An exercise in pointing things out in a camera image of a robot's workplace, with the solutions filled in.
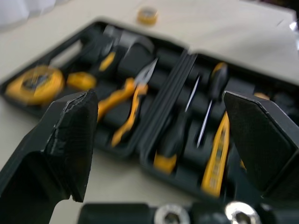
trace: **screwdriver handle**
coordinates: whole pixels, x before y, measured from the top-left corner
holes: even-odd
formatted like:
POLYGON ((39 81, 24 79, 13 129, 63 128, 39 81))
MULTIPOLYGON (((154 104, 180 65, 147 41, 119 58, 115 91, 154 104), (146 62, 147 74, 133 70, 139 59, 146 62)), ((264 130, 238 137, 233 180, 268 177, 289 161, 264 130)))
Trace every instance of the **screwdriver handle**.
POLYGON ((228 65, 226 63, 218 63, 211 74, 211 85, 208 91, 210 100, 216 101, 227 83, 228 65))
POLYGON ((162 140, 154 159, 154 167, 170 174, 176 166, 178 157, 184 147, 185 127, 189 113, 181 111, 173 126, 169 128, 162 140))
POLYGON ((114 147, 120 143, 123 135, 131 130, 133 124, 135 123, 137 111, 140 109, 141 96, 145 95, 148 91, 148 85, 140 84, 137 86, 136 91, 133 96, 133 102, 131 107, 131 113, 128 120, 121 126, 113 135, 111 146, 114 147))
POLYGON ((122 90, 113 92, 107 99, 101 100, 98 103, 98 121, 103 115, 116 106, 120 102, 130 98, 135 91, 135 81, 133 78, 127 78, 125 86, 122 90))

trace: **white table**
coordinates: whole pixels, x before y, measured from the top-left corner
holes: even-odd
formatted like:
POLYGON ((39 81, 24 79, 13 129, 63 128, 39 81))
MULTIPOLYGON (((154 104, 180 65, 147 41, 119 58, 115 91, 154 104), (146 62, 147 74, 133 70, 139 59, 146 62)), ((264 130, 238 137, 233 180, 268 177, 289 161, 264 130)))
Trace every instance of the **white table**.
MULTIPOLYGON (((72 0, 27 24, 0 34, 0 79, 105 16, 144 32, 190 45, 253 70, 299 84, 298 53, 288 25, 291 10, 237 0, 72 0), (140 6, 159 10, 152 28, 136 24, 140 6)), ((37 119, 0 99, 0 168, 37 119)), ((137 161, 117 161, 95 151, 85 202, 190 203, 195 198, 141 172, 137 161)), ((74 224, 82 204, 60 202, 51 224, 74 224)))

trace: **yellow tool handle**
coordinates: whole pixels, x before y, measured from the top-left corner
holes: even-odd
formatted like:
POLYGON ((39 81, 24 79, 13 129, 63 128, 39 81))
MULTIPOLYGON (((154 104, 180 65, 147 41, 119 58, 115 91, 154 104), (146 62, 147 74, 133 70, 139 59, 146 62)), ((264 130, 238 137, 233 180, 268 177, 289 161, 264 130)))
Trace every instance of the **yellow tool handle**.
POLYGON ((219 197, 222 179, 228 155, 229 146, 229 120, 225 112, 213 141, 213 149, 210 160, 206 166, 201 183, 203 191, 219 197))
POLYGON ((110 52, 109 55, 101 62, 99 71, 105 71, 113 62, 115 58, 115 52, 110 52))
POLYGON ((267 95, 261 93, 261 92, 256 92, 254 94, 256 97, 259 97, 259 98, 262 98, 262 99, 267 99, 267 100, 270 100, 270 97, 268 97, 267 95))
POLYGON ((138 85, 135 91, 135 94, 133 96, 133 102, 132 102, 132 109, 131 109, 131 114, 128 118, 128 120, 124 123, 123 126, 121 126, 113 135, 112 141, 111 141, 111 146, 116 146, 118 143, 120 143, 122 136, 124 133, 128 132, 131 130, 135 118, 136 118, 136 113, 137 110, 140 106, 140 95, 145 95, 148 91, 148 85, 138 85))
POLYGON ((116 106, 120 102, 131 97, 134 94, 134 91, 135 91, 135 81, 133 78, 128 78, 126 80, 125 86, 122 90, 117 90, 117 91, 113 92, 107 99, 101 100, 99 102, 99 104, 98 104, 98 121, 112 107, 116 106))

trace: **tape measure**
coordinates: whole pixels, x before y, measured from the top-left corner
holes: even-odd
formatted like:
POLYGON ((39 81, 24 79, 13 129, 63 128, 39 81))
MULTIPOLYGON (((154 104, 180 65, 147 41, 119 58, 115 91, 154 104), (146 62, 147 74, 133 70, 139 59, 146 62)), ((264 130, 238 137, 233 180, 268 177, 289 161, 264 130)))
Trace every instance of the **tape measure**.
POLYGON ((154 25, 157 22, 158 11, 154 8, 141 8, 137 15, 137 21, 145 25, 154 25))
POLYGON ((50 103, 63 87, 64 77, 61 71, 42 65, 12 81, 5 94, 25 105, 44 105, 50 103))

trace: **black tool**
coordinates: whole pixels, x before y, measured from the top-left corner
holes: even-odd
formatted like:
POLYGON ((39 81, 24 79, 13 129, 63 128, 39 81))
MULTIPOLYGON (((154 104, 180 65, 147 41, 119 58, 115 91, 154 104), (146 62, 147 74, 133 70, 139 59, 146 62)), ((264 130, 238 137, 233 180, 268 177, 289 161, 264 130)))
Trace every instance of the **black tool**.
POLYGON ((210 103, 208 109, 206 111, 206 116, 204 122, 202 123, 201 130, 199 133, 199 137, 197 140, 197 148, 200 146, 200 142, 204 135, 204 131, 206 128, 207 119, 209 117, 213 102, 217 101, 219 96, 221 95, 227 81, 228 81, 228 65, 226 63, 219 63, 214 68, 211 74, 211 84, 208 90, 208 98, 210 99, 210 103))
POLYGON ((189 117, 187 110, 197 89, 199 77, 196 80, 187 106, 181 111, 174 125, 169 129, 154 159, 154 167, 170 174, 176 166, 177 159, 182 152, 185 138, 185 128, 189 117))
POLYGON ((83 202, 97 120, 95 92, 51 103, 0 172, 2 224, 47 224, 56 204, 83 202))

